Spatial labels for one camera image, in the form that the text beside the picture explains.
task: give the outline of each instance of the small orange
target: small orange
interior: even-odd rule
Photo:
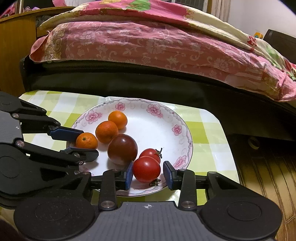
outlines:
[[[118,130],[124,128],[128,123],[126,115],[118,110],[111,112],[108,116],[108,120],[114,122],[115,125],[118,127]]]
[[[116,135],[118,135],[118,128],[112,121],[103,121],[96,128],[96,137],[99,142],[108,143]]]
[[[98,140],[92,133],[85,132],[80,134],[77,137],[75,147],[86,148],[86,149],[97,149]]]

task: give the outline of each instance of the plate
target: plate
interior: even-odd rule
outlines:
[[[147,149],[162,150],[161,173],[158,186],[140,183],[133,177],[128,191],[117,191],[118,196],[144,196],[166,187],[163,176],[163,162],[169,161],[175,169],[186,169],[192,157],[193,143],[191,133],[182,118],[170,108],[154,101],[121,98],[103,102],[83,113],[73,124],[72,128],[90,132],[95,135],[96,127],[108,120],[108,115],[115,110],[122,111],[127,119],[127,126],[120,130],[136,141],[138,155]],[[113,164],[107,155],[108,144],[99,142],[98,158],[79,167],[80,171],[89,171],[92,176],[102,175],[109,169],[123,169],[123,166]]]

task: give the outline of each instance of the tangerine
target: tangerine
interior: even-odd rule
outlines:
[[[108,120],[114,122],[118,130],[124,128],[128,123],[126,115],[118,110],[111,112],[108,116]]]
[[[96,137],[99,142],[108,143],[116,135],[118,135],[118,128],[112,121],[103,121],[96,128]]]
[[[77,148],[97,149],[98,140],[92,133],[85,132],[77,137],[75,146]]]

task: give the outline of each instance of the wooden cabinet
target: wooden cabinet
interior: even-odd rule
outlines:
[[[20,74],[20,59],[30,54],[37,37],[45,35],[36,28],[36,17],[54,16],[73,7],[52,7],[23,12],[0,19],[0,90],[20,96],[25,92]]]

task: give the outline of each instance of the green and white checkered tablecloth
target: green and white checkered tablecloth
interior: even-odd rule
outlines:
[[[117,97],[101,97],[66,92],[32,91],[23,94],[21,99],[47,110],[47,115],[58,120],[61,125],[71,127],[86,110]],[[193,138],[193,156],[188,169],[196,175],[206,175],[208,171],[218,171],[239,182],[236,166],[222,126],[210,112],[177,104],[162,103],[174,110],[186,122]],[[27,142],[53,149],[66,148],[66,142],[51,139],[47,134],[24,134]],[[94,192],[92,203],[98,200],[99,192]],[[143,197],[118,197],[122,201],[175,201],[178,203],[180,191],[168,188]],[[205,191],[197,190],[198,205],[206,202]],[[0,208],[0,218],[13,224],[13,211]]]

